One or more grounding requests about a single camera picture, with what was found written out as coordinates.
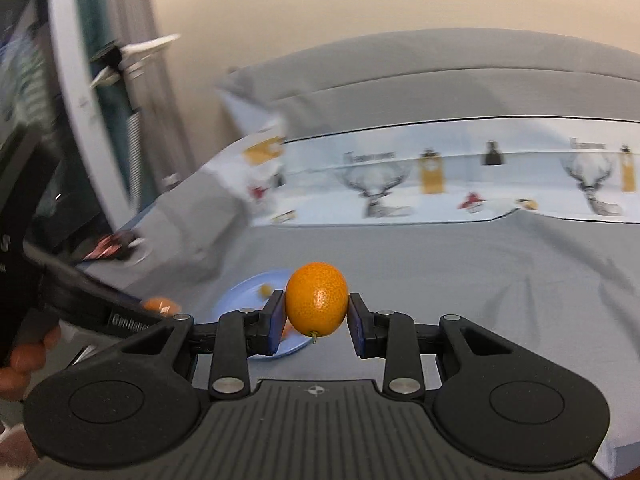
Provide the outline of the person's left hand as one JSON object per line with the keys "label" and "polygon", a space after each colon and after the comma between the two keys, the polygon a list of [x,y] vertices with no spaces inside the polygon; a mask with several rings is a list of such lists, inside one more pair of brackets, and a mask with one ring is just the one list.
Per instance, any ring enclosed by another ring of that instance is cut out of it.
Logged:
{"label": "person's left hand", "polygon": [[18,401],[24,396],[32,374],[42,370],[47,353],[61,339],[61,327],[52,328],[42,341],[34,344],[19,344],[11,353],[10,364],[0,372],[0,394],[2,400]]}

